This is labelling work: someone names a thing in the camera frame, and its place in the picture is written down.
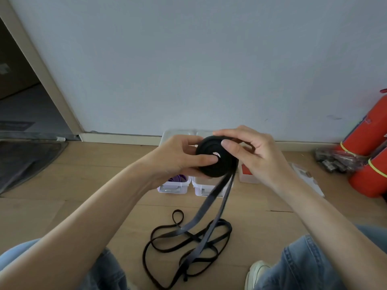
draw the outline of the black elastic band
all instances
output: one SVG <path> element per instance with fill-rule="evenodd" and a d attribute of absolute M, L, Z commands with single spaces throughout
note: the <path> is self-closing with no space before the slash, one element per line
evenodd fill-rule
<path fill-rule="evenodd" d="M 218 141 L 218 145 L 220 146 L 221 138 L 217 138 L 217 141 Z M 227 199 L 228 199 L 228 195 L 230 194 L 231 186 L 232 186 L 232 183 L 234 181 L 234 177 L 235 177 L 235 173 L 236 173 L 237 167 L 238 167 L 238 160 L 236 158 L 234 158 L 233 161 L 229 162 L 228 171 L 225 174 L 225 176 L 214 187 L 214 189 L 211 191 L 210 195 L 208 195 L 206 197 L 206 199 L 204 200 L 203 204 L 199 208 L 198 212 L 196 213 L 196 215 L 194 216 L 194 218 L 190 222 L 188 222 L 184 226 L 180 227 L 180 224 L 182 223 L 182 221 L 184 219 L 184 214 L 183 214 L 183 212 L 180 209 L 177 209 L 177 210 L 175 210 L 172 213 L 172 220 L 174 222 L 173 225 L 158 226 L 157 228 L 155 228 L 152 231 L 151 239 L 146 244 L 146 246 L 145 246 L 145 248 L 143 250 L 143 267 L 144 267 L 145 272 L 147 273 L 148 277 L 151 279 L 153 284 L 158 289 L 160 289 L 160 290 L 169 290 L 169 289 L 171 289 L 173 287 L 173 285 L 177 282 L 177 280 L 179 279 L 179 277 L 181 275 L 183 275 L 184 281 L 186 281 L 188 279 L 188 277 L 195 277 L 195 276 L 203 273 L 218 258 L 220 253 L 223 251 L 223 249 L 227 245 L 228 240 L 230 239 L 230 234 L 231 234 L 231 231 L 232 231 L 232 226 L 226 220 L 221 219 L 221 215 L 223 213 L 223 210 L 225 209 L 225 205 L 226 205 L 226 202 L 227 202 Z M 196 224 L 198 224 L 200 222 L 200 220 L 206 214 L 206 212 L 208 211 L 210 206 L 214 203 L 214 201 L 216 200 L 218 195 L 222 192 L 223 188 L 227 185 L 227 183 L 228 183 L 228 187 L 227 187 L 227 190 L 226 190 L 226 192 L 225 192 L 225 194 L 223 196 L 223 201 L 222 201 L 222 204 L 220 206 L 220 209 L 219 209 L 218 213 L 216 214 L 216 217 L 207 225 L 207 227 L 205 229 L 201 230 L 199 233 L 196 233 L 196 234 L 190 233 L 188 230 L 192 229 Z M 182 214 L 182 218 L 181 218 L 181 220 L 179 222 L 176 222 L 175 218 L 174 218 L 174 215 L 177 212 Z M 218 226 L 226 226 L 228 228 L 228 231 L 225 234 L 223 234 L 222 236 L 209 241 L 212 232 Z M 159 229 L 162 229 L 162 228 L 175 228 L 175 227 L 178 227 L 178 229 L 176 229 L 174 231 L 171 231 L 171 232 L 168 232 L 168 233 L 165 233 L 165 234 L 161 234 L 160 236 L 157 236 L 157 237 L 153 237 L 154 233 L 157 230 L 159 230 Z M 169 249 L 159 249 L 154 244 L 154 241 L 157 240 L 157 239 L 175 237 L 175 236 L 178 236 L 178 235 L 181 235 L 181 234 L 186 234 L 187 236 L 189 236 L 189 238 L 186 239 L 185 241 L 183 241 L 182 243 L 172 247 L 172 248 L 169 248 Z M 225 238 L 227 238 L 225 245 L 221 248 L 221 250 L 218 250 L 214 246 L 214 244 L 216 244 L 217 242 L 219 242 L 219 241 L 221 241 L 221 240 L 223 240 Z M 149 271 L 149 269 L 148 269 L 148 267 L 146 265 L 146 252 L 147 252 L 147 249 L 148 249 L 149 245 L 152 244 L 153 248 L 156 249 L 159 252 L 169 253 L 169 252 L 175 251 L 175 250 L 177 250 L 179 248 L 182 248 L 183 246 L 187 245 L 188 243 L 190 243 L 192 241 L 196 241 L 199 244 L 197 245 L 196 248 L 191 249 L 191 250 L 187 251 L 185 254 L 183 254 L 183 256 L 181 257 L 181 259 L 179 261 L 179 268 L 178 268 L 175 276 L 173 277 L 171 284 L 169 286 L 167 286 L 167 287 L 163 287 L 152 276 L 152 274 L 150 273 L 150 271 Z M 215 256 L 210 257 L 210 258 L 200 258 L 199 256 L 200 256 L 201 252 L 204 249 L 206 249 L 206 248 L 209 248 L 209 249 L 213 250 L 215 252 Z M 188 274 L 187 271 L 188 271 L 189 266 L 192 263 L 197 263 L 197 262 L 208 262 L 209 264 L 203 270 L 201 270 L 198 273 Z"/>

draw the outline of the white wall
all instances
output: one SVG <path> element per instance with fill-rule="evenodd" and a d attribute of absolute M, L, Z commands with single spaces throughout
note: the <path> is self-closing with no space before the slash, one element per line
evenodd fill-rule
<path fill-rule="evenodd" d="M 387 0 L 10 0 L 86 131 L 338 141 L 387 87 Z"/>

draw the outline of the orange cylinder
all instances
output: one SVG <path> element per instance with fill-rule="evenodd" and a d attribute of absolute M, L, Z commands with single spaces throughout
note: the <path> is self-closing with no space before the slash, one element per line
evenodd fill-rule
<path fill-rule="evenodd" d="M 380 92 L 387 93 L 387 88 Z M 387 95 L 384 95 L 340 145 L 336 147 L 336 150 L 368 156 L 386 140 L 386 135 Z"/>
<path fill-rule="evenodd" d="M 368 160 L 361 170 L 349 180 L 351 186 L 368 197 L 378 197 L 387 192 L 387 147 Z"/>

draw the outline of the black rubber roll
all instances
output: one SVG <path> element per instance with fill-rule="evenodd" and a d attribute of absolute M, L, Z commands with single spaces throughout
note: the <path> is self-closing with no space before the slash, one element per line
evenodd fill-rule
<path fill-rule="evenodd" d="M 199 167 L 199 169 L 209 177 L 221 177 L 235 166 L 237 159 L 226 151 L 221 145 L 222 140 L 232 139 L 227 136 L 209 136 L 203 139 L 196 148 L 197 155 L 216 155 L 219 160 L 217 163 Z"/>

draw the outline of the forearm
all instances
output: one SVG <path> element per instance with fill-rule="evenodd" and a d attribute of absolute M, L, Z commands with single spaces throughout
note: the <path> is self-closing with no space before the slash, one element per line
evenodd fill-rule
<path fill-rule="evenodd" d="M 122 170 L 0 272 L 0 289 L 74 289 L 147 191 L 138 164 Z"/>
<path fill-rule="evenodd" d="M 301 218 L 349 289 L 383 289 L 387 255 L 301 180 L 279 195 Z"/>

